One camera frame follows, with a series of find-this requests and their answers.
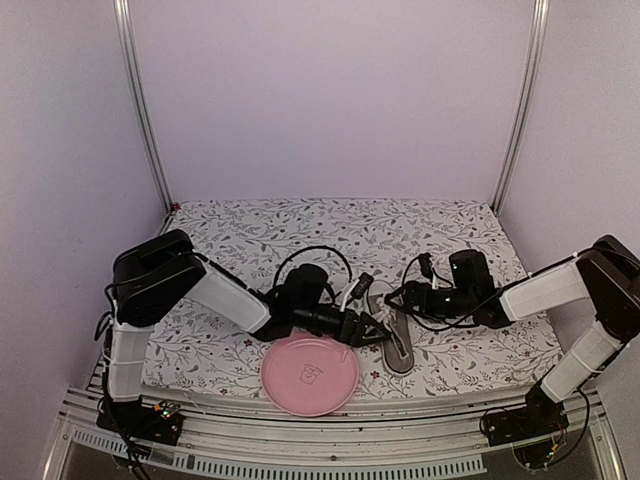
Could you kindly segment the grey canvas sneaker white laces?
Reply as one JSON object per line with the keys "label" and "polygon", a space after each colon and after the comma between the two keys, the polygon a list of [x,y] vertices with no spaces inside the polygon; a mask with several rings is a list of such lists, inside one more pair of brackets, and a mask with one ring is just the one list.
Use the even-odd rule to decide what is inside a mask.
{"label": "grey canvas sneaker white laces", "polygon": [[391,331],[391,339],[381,343],[384,365],[390,373],[406,376],[415,366],[414,353],[406,315],[384,303],[384,296],[393,290],[386,280],[374,280],[367,293],[355,302]]}

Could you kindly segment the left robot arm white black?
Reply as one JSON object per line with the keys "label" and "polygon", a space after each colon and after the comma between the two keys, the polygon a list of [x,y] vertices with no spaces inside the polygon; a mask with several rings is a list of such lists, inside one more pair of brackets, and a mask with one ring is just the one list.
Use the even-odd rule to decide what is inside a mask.
{"label": "left robot arm white black", "polygon": [[381,321],[350,307],[372,282],[372,276],[363,273],[338,299],[327,272],[304,263],[289,273],[278,269],[271,289],[261,293],[197,252],[180,229],[125,251],[115,259],[113,281],[105,289],[112,323],[103,391],[113,401],[108,410],[111,419],[128,434],[148,426],[148,412],[137,403],[147,344],[155,325],[183,299],[260,341],[279,340],[301,328],[350,347],[364,347],[391,337]]}

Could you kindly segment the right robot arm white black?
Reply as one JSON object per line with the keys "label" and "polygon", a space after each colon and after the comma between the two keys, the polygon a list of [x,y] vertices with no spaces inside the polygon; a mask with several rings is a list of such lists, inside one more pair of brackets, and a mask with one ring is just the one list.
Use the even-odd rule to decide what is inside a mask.
{"label": "right robot arm white black", "polygon": [[581,315],[584,331],[525,396],[517,427],[537,436],[552,424],[562,403],[599,376],[639,334],[639,259],[606,234],[591,246],[504,286],[496,284],[484,253],[450,255],[452,284],[435,285],[427,258],[423,277],[405,280],[385,295],[389,307],[420,320],[456,328],[465,320],[499,330],[541,314]]}

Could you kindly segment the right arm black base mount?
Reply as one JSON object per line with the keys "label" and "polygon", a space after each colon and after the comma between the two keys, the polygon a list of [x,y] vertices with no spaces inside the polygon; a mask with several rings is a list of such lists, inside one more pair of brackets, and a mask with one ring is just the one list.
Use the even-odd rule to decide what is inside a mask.
{"label": "right arm black base mount", "polygon": [[487,411],[479,421],[480,432],[490,446],[534,439],[568,426],[564,403],[555,403],[545,395],[527,397],[522,407]]}

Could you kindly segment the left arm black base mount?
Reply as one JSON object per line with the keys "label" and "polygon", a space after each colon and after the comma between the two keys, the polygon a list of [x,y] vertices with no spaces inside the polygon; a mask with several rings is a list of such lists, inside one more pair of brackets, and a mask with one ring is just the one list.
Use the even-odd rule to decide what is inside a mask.
{"label": "left arm black base mount", "polygon": [[166,402],[144,406],[141,399],[114,402],[105,398],[99,407],[96,425],[123,438],[176,446],[184,420],[179,409]]}

